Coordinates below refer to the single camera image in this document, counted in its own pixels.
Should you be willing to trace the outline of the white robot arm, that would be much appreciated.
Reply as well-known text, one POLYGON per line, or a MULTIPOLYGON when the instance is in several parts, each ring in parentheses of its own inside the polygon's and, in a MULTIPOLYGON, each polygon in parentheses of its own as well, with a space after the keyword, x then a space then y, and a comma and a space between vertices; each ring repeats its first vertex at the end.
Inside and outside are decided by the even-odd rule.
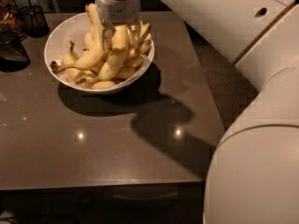
POLYGON ((255 87, 206 177, 204 224, 299 224, 294 0, 161 0, 255 87))

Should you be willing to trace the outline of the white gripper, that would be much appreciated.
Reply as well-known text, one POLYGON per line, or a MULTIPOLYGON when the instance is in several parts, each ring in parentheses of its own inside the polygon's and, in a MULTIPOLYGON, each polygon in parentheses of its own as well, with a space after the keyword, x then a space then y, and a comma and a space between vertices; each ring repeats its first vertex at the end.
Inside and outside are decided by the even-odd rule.
POLYGON ((128 23, 129 46, 134 47, 138 44, 141 30, 140 19, 137 19, 141 10, 140 0, 95 0, 95 4, 100 18, 104 20, 102 23, 104 51, 108 50, 116 32, 112 23, 128 23))

